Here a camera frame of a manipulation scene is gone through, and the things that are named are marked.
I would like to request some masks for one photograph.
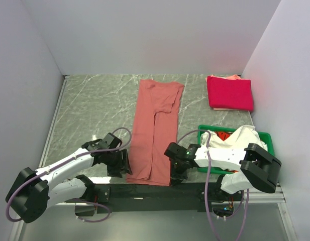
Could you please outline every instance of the white towel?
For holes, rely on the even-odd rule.
[[[209,147],[214,148],[246,148],[249,143],[255,143],[267,150],[267,145],[260,140],[259,134],[256,132],[254,126],[241,126],[225,141],[218,137],[215,132],[211,133],[211,140]],[[201,145],[206,145],[209,138],[208,133],[203,133],[200,137]]]

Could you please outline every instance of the pink folded cloth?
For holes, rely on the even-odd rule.
[[[251,80],[241,79],[237,75],[229,78],[207,77],[210,107],[253,111]]]

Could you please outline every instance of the white wall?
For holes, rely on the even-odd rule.
[[[280,182],[299,240],[310,240],[310,0],[282,0],[244,76],[259,130],[282,161]]]
[[[242,73],[280,0],[23,0],[63,74]]]
[[[0,241],[12,227],[6,194],[21,169],[38,167],[61,85],[22,2],[0,1]]]

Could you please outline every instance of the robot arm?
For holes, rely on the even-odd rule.
[[[88,151],[114,149],[121,144],[122,141],[119,138],[108,133],[103,140],[98,139],[87,142],[70,156],[50,166],[35,171],[31,170],[31,168],[23,169],[6,196],[6,202],[22,184],[45,172],[47,172],[46,175],[26,185],[11,202],[11,207],[25,223],[36,220],[47,208],[59,202],[73,198],[93,200],[96,193],[94,184],[89,178],[79,175],[70,181],[63,181],[78,171],[100,163],[107,165],[108,176],[122,177],[122,171],[131,174],[126,149],[94,152],[77,158],[80,154]]]
[[[171,165],[171,178],[187,179],[186,170],[193,167],[207,167],[210,153],[212,167],[236,171],[234,174],[221,175],[217,189],[228,194],[256,188],[262,192],[274,193],[281,162],[257,144],[249,144],[245,149],[218,149],[191,144],[188,149],[170,143],[165,151]]]

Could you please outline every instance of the red pants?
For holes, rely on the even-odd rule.
[[[170,161],[164,152],[177,138],[183,89],[184,85],[177,82],[140,81],[129,150],[133,174],[127,174],[127,182],[169,185]]]

